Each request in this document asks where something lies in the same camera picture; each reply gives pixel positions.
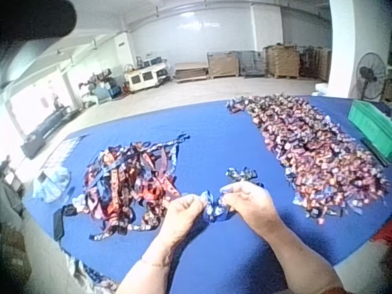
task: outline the green crate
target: green crate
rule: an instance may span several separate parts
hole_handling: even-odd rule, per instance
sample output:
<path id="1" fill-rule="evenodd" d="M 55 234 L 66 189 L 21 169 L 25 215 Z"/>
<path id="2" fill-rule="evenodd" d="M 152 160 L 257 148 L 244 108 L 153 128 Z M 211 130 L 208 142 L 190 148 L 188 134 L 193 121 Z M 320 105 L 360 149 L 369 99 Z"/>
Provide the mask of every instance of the green crate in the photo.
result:
<path id="1" fill-rule="evenodd" d="M 349 120 L 387 159 L 392 159 L 392 121 L 369 102 L 353 100 Z"/>

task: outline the person's left hand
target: person's left hand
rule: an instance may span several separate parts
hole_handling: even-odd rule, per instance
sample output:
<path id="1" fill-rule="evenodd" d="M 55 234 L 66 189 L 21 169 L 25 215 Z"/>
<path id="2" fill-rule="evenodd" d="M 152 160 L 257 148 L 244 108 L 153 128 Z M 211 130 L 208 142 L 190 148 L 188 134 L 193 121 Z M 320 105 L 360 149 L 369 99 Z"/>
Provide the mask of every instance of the person's left hand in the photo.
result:
<path id="1" fill-rule="evenodd" d="M 168 246 L 176 246 L 185 238 L 205 206 L 206 201 L 195 194 L 173 200 L 158 234 L 160 240 Z"/>

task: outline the white machine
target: white machine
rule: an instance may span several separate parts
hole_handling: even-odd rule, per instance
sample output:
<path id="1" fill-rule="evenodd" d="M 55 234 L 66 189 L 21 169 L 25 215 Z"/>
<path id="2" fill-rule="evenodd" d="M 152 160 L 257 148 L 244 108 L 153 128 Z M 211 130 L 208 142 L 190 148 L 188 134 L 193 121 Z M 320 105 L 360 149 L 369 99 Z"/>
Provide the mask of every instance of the white machine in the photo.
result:
<path id="1" fill-rule="evenodd" d="M 136 69 L 125 73 L 129 81 L 131 92 L 139 91 L 150 87 L 158 87 L 164 80 L 169 78 L 166 63 L 158 63 L 144 69 Z"/>

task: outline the hand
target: hand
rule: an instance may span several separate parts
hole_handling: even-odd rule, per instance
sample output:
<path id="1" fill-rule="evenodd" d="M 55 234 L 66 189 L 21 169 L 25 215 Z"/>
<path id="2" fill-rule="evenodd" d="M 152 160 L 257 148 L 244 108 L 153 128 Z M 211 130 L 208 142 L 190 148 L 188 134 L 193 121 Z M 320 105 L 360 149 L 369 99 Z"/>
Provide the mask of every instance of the hand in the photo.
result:
<path id="1" fill-rule="evenodd" d="M 273 232 L 281 224 L 270 193 L 267 190 L 241 181 L 220 189 L 222 202 L 234 208 L 244 221 L 260 236 Z"/>
<path id="2" fill-rule="evenodd" d="M 177 245 L 187 235 L 205 206 L 205 200 L 194 194 L 173 200 L 169 204 L 164 223 L 158 234 L 160 240 L 171 247 Z"/>

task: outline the blue tablecloth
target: blue tablecloth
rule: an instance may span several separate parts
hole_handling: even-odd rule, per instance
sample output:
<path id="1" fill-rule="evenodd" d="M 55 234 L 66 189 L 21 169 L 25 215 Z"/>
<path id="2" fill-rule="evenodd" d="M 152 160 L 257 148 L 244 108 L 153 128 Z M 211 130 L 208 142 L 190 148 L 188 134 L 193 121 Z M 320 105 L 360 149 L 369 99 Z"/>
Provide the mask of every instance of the blue tablecloth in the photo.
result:
<path id="1" fill-rule="evenodd" d="M 347 119 L 351 100 L 311 97 L 310 101 L 351 136 L 361 137 Z M 306 219 L 304 210 L 292 204 L 294 192 L 285 180 L 284 169 L 265 148 L 251 117 L 245 113 L 231 115 L 225 102 L 171 108 L 71 134 L 70 137 L 88 135 L 64 163 L 72 172 L 73 196 L 82 192 L 85 168 L 100 150 L 131 141 L 167 141 L 181 132 L 190 134 L 190 140 L 179 147 L 176 171 L 179 191 L 199 194 L 208 189 L 219 193 L 219 188 L 228 183 L 225 176 L 228 167 L 254 168 L 271 192 L 285 223 L 334 265 L 364 244 L 392 212 L 389 195 L 387 206 L 382 202 L 372 203 L 364 208 L 363 216 L 350 212 L 344 218 L 328 217 L 322 226 Z M 392 168 L 385 173 L 392 179 Z M 24 204 L 34 219 L 53 236 L 53 213 L 64 200 L 46 204 L 31 199 L 29 194 L 25 199 Z M 135 209 L 140 217 L 142 210 L 137 206 Z M 88 235 L 100 232 L 99 226 L 100 223 L 87 215 L 64 218 L 65 236 L 61 246 L 91 268 L 121 281 L 157 230 L 114 235 L 102 242 L 90 241 Z M 175 261 L 171 293 L 268 293 L 285 288 L 282 270 L 271 249 L 238 215 L 209 226 L 198 222 L 181 251 L 181 257 Z"/>

